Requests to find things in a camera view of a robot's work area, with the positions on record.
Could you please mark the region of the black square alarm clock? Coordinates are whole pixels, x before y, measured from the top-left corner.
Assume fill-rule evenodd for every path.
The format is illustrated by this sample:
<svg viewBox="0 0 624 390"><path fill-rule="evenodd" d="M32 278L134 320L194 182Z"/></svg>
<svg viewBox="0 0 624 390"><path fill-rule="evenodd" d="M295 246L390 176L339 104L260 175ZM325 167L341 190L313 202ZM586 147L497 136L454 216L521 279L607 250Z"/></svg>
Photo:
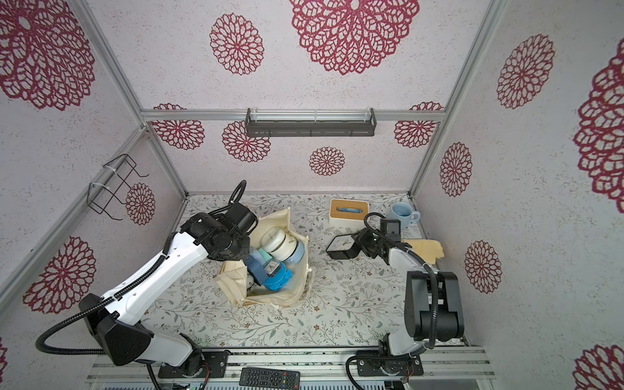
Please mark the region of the black square alarm clock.
<svg viewBox="0 0 624 390"><path fill-rule="evenodd" d="M357 258L361 250L354 234L344 234L335 236L325 251L332 260L349 260Z"/></svg>

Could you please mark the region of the cream floral canvas bag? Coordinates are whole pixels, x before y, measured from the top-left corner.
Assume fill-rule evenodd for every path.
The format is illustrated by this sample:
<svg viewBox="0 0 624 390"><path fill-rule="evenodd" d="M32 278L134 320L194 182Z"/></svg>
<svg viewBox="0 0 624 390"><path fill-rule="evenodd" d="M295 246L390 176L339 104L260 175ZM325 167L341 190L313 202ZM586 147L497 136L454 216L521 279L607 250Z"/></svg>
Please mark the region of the cream floral canvas bag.
<svg viewBox="0 0 624 390"><path fill-rule="evenodd" d="M216 283L235 306L293 307L313 279L308 244L291 224L289 208L262 217L250 236L248 258L224 263Z"/></svg>

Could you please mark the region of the blue square alarm clock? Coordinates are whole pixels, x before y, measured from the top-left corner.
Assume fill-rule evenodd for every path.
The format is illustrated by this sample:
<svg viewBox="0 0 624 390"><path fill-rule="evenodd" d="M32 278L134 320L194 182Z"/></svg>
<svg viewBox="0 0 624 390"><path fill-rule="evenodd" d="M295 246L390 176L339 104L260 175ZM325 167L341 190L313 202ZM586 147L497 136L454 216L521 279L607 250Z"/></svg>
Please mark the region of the blue square alarm clock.
<svg viewBox="0 0 624 390"><path fill-rule="evenodd" d="M263 252L250 248L250 254L244 261L245 266L248 268L248 272L254 279L254 282L258 285L264 285L266 280L274 276L278 271L281 263L271 257L271 255L263 255Z"/></svg>

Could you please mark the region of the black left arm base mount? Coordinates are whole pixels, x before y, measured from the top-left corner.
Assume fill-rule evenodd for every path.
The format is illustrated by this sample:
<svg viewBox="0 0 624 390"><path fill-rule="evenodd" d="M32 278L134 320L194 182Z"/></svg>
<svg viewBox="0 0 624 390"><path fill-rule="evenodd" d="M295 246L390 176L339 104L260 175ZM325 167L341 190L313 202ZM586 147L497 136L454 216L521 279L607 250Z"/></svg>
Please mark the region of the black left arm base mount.
<svg viewBox="0 0 624 390"><path fill-rule="evenodd" d="M206 377L212 379L222 379L225 377L228 358L231 356L229 350L208 350L203 349L202 357L192 354L188 362L180 367L174 367L163 363L159 368L159 379L199 379Z"/></svg>

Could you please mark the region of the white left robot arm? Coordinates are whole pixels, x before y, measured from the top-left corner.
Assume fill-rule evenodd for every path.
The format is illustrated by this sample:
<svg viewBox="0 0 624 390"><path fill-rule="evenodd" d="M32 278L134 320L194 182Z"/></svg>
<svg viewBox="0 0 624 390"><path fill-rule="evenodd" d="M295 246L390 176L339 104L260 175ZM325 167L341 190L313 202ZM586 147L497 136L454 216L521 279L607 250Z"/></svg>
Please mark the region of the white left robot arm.
<svg viewBox="0 0 624 390"><path fill-rule="evenodd" d="M141 320L156 299L196 264L247 258L250 234L257 226L258 217L237 202L225 211L195 214L154 258L124 282L101 297L85 296L81 310L111 300L85 319L104 354L117 366L130 362L162 362L173 367L198 364L201 349L187 336L150 330Z"/></svg>

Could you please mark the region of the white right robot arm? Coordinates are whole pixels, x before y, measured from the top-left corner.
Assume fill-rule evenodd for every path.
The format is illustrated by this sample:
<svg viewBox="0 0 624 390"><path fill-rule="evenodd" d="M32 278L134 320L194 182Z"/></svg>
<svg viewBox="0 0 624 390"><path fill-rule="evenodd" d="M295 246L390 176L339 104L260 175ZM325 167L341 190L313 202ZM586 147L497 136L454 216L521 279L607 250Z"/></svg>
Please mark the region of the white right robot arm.
<svg viewBox="0 0 624 390"><path fill-rule="evenodd" d="M406 280L403 325L379 343L382 357L415 357L438 342L464 336L465 321L457 276L428 263L409 243L401 240L401 224L372 212L364 229L354 235L362 251L380 257Z"/></svg>

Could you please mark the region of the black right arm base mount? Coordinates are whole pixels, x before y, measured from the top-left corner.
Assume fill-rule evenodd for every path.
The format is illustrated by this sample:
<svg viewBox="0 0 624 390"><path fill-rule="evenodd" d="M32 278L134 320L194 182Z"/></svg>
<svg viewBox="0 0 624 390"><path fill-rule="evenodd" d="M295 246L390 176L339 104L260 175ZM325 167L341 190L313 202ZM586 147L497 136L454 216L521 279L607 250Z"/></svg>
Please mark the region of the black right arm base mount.
<svg viewBox="0 0 624 390"><path fill-rule="evenodd" d="M359 350L356 353L357 374L363 377L421 376L424 369L420 357L381 356L378 351Z"/></svg>

